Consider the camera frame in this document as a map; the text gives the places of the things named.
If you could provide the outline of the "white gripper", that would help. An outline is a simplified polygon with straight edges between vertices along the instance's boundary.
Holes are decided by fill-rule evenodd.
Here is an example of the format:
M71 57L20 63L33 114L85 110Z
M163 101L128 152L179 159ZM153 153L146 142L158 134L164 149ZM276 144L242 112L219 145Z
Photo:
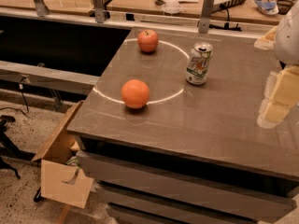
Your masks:
M292 6L278 27L274 26L255 41L254 47L274 49L278 60L291 64L279 73L271 72L266 80L257 124L272 129L299 102L299 1Z

